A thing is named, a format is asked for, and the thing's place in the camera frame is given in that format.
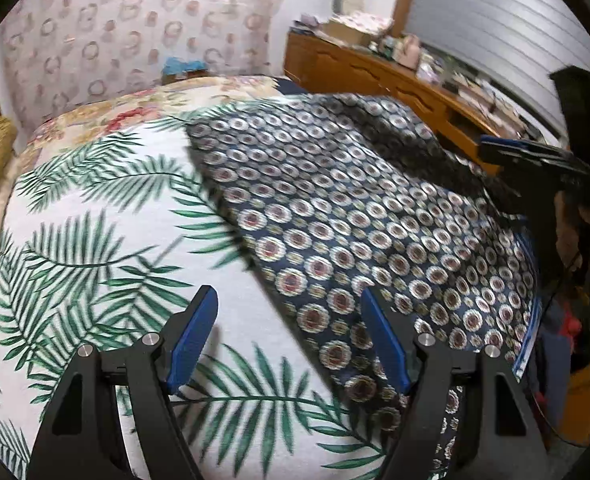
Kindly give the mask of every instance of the metal screw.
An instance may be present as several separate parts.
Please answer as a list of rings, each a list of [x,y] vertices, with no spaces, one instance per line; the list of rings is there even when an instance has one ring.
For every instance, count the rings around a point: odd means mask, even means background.
[[[93,345],[82,345],[80,348],[78,348],[78,355],[80,357],[88,357],[89,355],[91,355],[93,353]]]
[[[433,334],[423,333],[417,337],[419,344],[422,346],[433,346],[435,344],[435,336]]]
[[[142,342],[146,346],[153,346],[153,345],[157,344],[158,341],[159,341],[159,334],[156,332],[149,332],[149,333],[145,334],[144,337],[142,338]]]
[[[487,356],[492,357],[493,359],[497,359],[500,354],[499,348],[495,345],[486,345],[484,352],[486,352]]]

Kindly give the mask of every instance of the wooden dresser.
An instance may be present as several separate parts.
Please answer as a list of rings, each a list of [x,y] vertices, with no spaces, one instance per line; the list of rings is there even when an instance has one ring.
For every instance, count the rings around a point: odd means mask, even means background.
[[[412,70],[395,62],[291,32],[284,72],[309,92],[393,96],[409,105],[438,134],[445,148],[475,160],[489,173],[498,170],[477,157],[481,135],[499,137],[485,118],[453,94],[420,81]]]

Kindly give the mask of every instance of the navy patterned cloth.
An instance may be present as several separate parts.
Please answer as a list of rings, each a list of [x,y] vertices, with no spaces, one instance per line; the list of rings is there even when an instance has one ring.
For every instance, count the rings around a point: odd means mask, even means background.
[[[504,189],[446,152],[408,107],[301,95],[188,134],[265,283],[382,427],[400,424],[408,399],[387,383],[361,320],[366,286],[417,332],[455,349],[493,344],[519,375],[539,303],[528,247],[494,206]],[[449,393],[436,470],[450,459],[461,396]]]

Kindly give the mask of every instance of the bed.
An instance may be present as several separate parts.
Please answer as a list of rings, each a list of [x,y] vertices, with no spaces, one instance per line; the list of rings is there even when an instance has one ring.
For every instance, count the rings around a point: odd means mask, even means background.
[[[320,146],[364,171],[326,168]],[[268,164],[270,150],[290,158]],[[301,170],[311,189],[290,184],[303,182],[289,181],[291,158],[317,165]],[[364,286],[388,287],[417,330],[453,348],[495,344],[523,373],[540,315],[527,237],[488,198],[496,183],[398,102],[201,78],[64,114],[19,161],[0,233],[0,458],[19,479],[73,352],[158,331],[202,284],[219,315],[173,410],[206,479],[376,477],[409,399],[387,385],[351,303]],[[374,175],[386,184],[369,187]],[[344,177],[379,198],[342,188]],[[349,198],[331,206],[333,193]],[[436,478],[462,395],[449,392]],[[133,472],[148,478],[128,391],[117,397]]]

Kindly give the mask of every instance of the window blind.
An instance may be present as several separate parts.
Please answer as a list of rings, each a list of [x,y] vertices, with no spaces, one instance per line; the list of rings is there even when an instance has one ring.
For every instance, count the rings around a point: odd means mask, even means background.
[[[590,36],[562,0],[413,0],[406,32],[487,73],[565,134],[548,74],[590,70]]]

